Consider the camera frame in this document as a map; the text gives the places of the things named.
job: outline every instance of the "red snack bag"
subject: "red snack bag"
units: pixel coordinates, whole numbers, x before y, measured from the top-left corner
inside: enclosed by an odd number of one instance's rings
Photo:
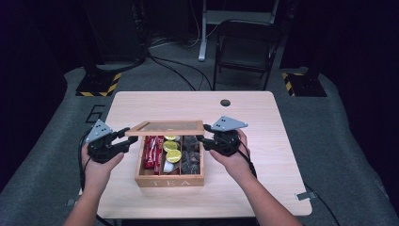
[[[144,168],[147,170],[153,169],[154,166],[154,151],[156,144],[156,136],[146,136],[144,141],[145,158]]]
[[[154,158],[155,166],[153,168],[153,174],[155,175],[159,174],[159,169],[161,168],[163,144],[164,144],[164,137],[158,136],[156,139],[155,151],[153,152],[155,155]]]

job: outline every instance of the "hand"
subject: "hand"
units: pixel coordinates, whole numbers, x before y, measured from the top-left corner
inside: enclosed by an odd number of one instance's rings
[[[240,129],[237,129],[238,136],[240,137],[241,144],[238,149],[247,157],[249,157],[249,150],[247,147],[247,136]],[[230,157],[224,156],[215,150],[210,151],[211,156],[220,164],[222,164],[227,173],[238,183],[243,180],[255,178],[250,171],[247,160],[241,156],[240,153],[235,153]]]
[[[86,166],[84,193],[90,192],[92,195],[100,197],[108,184],[111,170],[117,166],[123,157],[124,153],[118,153],[106,163],[101,164],[94,162],[90,159],[90,156],[88,155],[88,145],[85,144],[82,147],[82,166],[83,168]]]

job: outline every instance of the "yellow and black tape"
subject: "yellow and black tape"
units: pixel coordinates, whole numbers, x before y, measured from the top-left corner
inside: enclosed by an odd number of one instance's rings
[[[118,82],[120,81],[120,73],[115,75],[114,80],[112,81],[111,86],[106,92],[76,92],[76,96],[110,96],[114,92],[117,87]]]
[[[303,75],[303,73],[290,73],[290,74],[298,75],[298,76]],[[288,94],[290,96],[295,96],[293,85],[290,82],[288,73],[283,73],[282,78],[284,79],[285,87],[287,88]]]

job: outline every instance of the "gray carpet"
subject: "gray carpet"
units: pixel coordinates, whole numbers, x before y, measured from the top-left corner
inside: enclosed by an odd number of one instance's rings
[[[200,44],[187,48],[168,44],[150,49],[157,57],[178,60],[195,66],[212,80],[214,43],[208,44],[205,62],[198,62]],[[338,91],[323,75],[321,83],[327,98],[290,97],[282,73],[306,69],[279,70],[281,49],[267,90],[276,97],[288,137],[304,182],[327,203],[341,225],[399,225],[378,175],[364,158],[348,128]],[[189,68],[173,65],[197,89],[201,75]],[[120,65],[108,65],[115,68]],[[68,91],[65,99],[41,135],[30,155],[0,195],[0,225],[61,225],[72,207],[66,206],[79,191],[77,146],[90,128],[86,123],[95,105],[105,121],[115,93],[109,97],[77,97],[75,89],[84,76],[83,69],[65,74]],[[259,83],[253,77],[253,83]],[[203,81],[200,90],[209,90]],[[248,88],[217,85],[220,90]],[[147,59],[142,65],[122,74],[116,92],[123,90],[190,90],[175,73]],[[311,201],[313,212],[300,220],[306,225],[336,225],[319,199]],[[162,221],[136,221],[136,224]],[[181,225],[198,225],[179,221]]]

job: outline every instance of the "lemon slice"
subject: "lemon slice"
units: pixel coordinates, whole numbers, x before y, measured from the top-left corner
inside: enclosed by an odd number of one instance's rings
[[[165,135],[164,138],[167,139],[167,140],[175,140],[176,136],[174,136],[174,135]]]
[[[167,140],[164,142],[164,150],[165,152],[169,152],[170,150],[179,149],[179,144],[175,141]]]
[[[167,161],[170,163],[177,163],[182,158],[182,153],[179,150],[172,149],[167,153]]]

